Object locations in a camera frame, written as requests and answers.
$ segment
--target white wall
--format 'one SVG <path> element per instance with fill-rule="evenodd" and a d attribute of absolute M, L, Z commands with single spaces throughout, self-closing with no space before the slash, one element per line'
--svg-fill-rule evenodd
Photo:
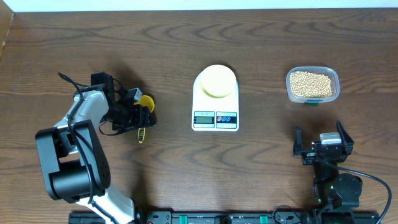
<path fill-rule="evenodd" d="M 14 12 L 398 7 L 398 0 L 4 0 Z"/>

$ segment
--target kitchen scale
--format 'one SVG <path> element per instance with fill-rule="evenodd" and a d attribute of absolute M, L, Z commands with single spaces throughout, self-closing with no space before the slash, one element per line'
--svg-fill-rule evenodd
<path fill-rule="evenodd" d="M 235 74 L 224 65 L 204 69 L 193 83 L 192 129 L 237 131 L 239 87 Z"/>

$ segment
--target wooden tabletop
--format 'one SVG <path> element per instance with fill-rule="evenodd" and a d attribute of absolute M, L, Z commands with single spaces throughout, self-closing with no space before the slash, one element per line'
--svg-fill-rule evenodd
<path fill-rule="evenodd" d="M 232 67 L 240 129 L 191 129 L 192 85 L 207 66 Z M 334 69 L 340 96 L 287 98 L 287 72 Z M 66 223 L 82 206 L 46 193 L 34 136 L 60 121 L 73 86 L 105 71 L 155 97 L 157 126 L 99 135 L 112 182 L 145 209 L 311 208 L 313 168 L 292 156 L 295 126 L 310 141 L 341 120 L 355 145 L 342 167 L 398 195 L 398 9 L 68 12 L 16 14 L 0 60 L 0 220 Z M 385 188 L 363 178 L 358 210 L 382 212 Z M 396 223 L 393 202 L 384 223 Z"/>

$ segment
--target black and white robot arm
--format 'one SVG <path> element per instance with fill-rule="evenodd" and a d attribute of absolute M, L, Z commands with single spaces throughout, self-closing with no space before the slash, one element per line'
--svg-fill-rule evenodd
<path fill-rule="evenodd" d="M 92 74 L 91 86 L 78 89 L 67 115 L 54 127 L 40 130 L 35 140 L 46 190 L 52 199 L 84 205 L 107 223 L 137 223 L 134 202 L 111 183 L 96 130 L 102 121 L 112 122 L 116 134 L 154 126 L 155 121 L 147 107 L 134 105 L 142 95 L 140 89 L 127 91 L 121 85 L 115 90 L 113 81 L 111 75 Z M 115 100 L 115 93 L 120 94 L 120 100 Z M 79 153 L 80 159 L 60 161 L 73 153 Z"/>

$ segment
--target wood grain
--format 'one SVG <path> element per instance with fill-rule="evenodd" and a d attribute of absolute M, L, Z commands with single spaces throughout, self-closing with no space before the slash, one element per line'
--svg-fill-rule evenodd
<path fill-rule="evenodd" d="M 100 136 L 112 181 L 145 209 L 270 211 L 310 208 L 313 171 L 292 157 L 295 125 L 306 140 L 340 119 L 355 141 L 342 165 L 398 189 L 398 9 L 22 13 L 0 61 L 0 219 L 66 223 L 79 205 L 45 192 L 34 135 L 53 126 L 74 89 L 106 71 L 155 96 L 156 128 Z M 192 85 L 208 65 L 234 68 L 240 130 L 190 127 Z M 331 103 L 291 103 L 285 76 L 325 65 L 340 78 Z M 382 212 L 384 187 L 363 179 L 359 210 Z M 393 203 L 384 223 L 398 222 Z"/>

